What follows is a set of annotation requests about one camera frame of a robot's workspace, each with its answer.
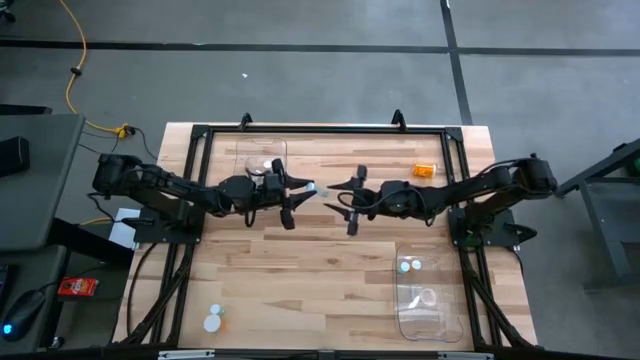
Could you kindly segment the red snack packet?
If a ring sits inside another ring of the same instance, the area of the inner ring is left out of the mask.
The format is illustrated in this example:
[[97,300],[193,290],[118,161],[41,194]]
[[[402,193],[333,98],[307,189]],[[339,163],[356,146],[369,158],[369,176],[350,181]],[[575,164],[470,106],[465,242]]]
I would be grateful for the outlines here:
[[57,288],[61,297],[93,297],[100,281],[91,277],[64,277]]

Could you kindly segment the black metal stand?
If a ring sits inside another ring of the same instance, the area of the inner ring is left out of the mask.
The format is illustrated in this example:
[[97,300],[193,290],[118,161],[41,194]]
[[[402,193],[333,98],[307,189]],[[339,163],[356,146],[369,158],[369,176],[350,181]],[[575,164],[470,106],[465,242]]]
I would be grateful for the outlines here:
[[587,293],[640,286],[625,248],[640,247],[640,138],[623,143],[594,165],[563,182],[555,196],[579,191],[613,273],[584,285]]

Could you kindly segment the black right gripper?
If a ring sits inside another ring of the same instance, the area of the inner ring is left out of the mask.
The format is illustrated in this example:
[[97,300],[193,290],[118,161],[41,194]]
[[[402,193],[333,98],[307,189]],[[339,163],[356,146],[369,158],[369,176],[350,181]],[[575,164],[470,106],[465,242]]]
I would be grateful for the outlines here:
[[364,187],[367,179],[367,167],[359,165],[356,175],[344,183],[329,185],[331,190],[345,190],[352,196],[348,208],[330,203],[324,206],[339,213],[348,221],[347,234],[355,236],[358,232],[358,216],[365,215],[373,220],[377,215],[406,218],[418,208],[418,192],[408,182],[386,181],[375,192]]

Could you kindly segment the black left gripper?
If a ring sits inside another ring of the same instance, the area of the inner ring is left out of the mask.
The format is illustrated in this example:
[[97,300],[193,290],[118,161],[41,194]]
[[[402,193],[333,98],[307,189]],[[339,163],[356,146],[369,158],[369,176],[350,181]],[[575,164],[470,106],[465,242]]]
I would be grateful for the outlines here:
[[232,202],[233,210],[244,216],[246,227],[255,223],[258,210],[279,206],[280,219],[286,230],[295,228],[292,212],[317,194],[316,190],[287,195],[286,189],[305,188],[313,180],[287,175],[283,162],[276,158],[271,162],[271,170],[257,175],[262,182],[257,184],[251,175],[232,176],[219,184],[225,199]]

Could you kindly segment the clear plastic bin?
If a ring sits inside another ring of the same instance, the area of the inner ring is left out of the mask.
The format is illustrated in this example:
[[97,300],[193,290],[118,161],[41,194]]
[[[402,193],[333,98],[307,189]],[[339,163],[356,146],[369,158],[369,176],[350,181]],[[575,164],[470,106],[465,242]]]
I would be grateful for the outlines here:
[[[422,268],[399,273],[401,262],[420,260]],[[442,245],[405,244],[394,263],[395,311],[401,335],[409,341],[456,343],[464,330],[458,314],[455,254]]]
[[[276,137],[245,137],[236,142],[235,175],[246,175],[254,185],[254,202],[260,206],[272,207],[281,204],[284,188],[277,184],[278,176],[272,176],[273,162],[280,161],[277,169],[287,168],[287,142]],[[272,159],[269,172],[253,176],[245,170],[245,162],[249,157],[268,157]]]

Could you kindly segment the black box device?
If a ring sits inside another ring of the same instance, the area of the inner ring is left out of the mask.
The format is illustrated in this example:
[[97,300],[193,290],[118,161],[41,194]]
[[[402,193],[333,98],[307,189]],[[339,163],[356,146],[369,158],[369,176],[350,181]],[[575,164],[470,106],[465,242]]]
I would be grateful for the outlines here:
[[21,136],[0,141],[0,178],[30,168],[30,143]]

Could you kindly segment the black computer mouse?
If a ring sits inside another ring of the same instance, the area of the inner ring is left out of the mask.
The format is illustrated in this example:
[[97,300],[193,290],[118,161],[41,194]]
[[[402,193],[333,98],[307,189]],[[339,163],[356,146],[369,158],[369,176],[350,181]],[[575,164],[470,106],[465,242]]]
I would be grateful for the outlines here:
[[43,290],[28,290],[11,305],[0,324],[0,335],[5,341],[22,339],[31,329],[46,300]]

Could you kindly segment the grey side desk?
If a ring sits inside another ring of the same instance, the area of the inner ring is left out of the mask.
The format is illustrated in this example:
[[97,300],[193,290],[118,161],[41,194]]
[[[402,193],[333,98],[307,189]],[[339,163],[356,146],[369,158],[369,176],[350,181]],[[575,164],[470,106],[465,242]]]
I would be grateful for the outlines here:
[[[31,353],[50,342],[47,334],[55,283],[68,262],[65,246],[49,241],[60,197],[83,129],[80,115],[0,116],[0,143],[19,137],[28,143],[29,168],[0,176],[0,264],[9,276],[0,305],[0,358]],[[0,162],[7,161],[0,145]],[[3,338],[4,318],[14,305],[23,305],[23,295],[34,292],[42,304],[24,337]]]

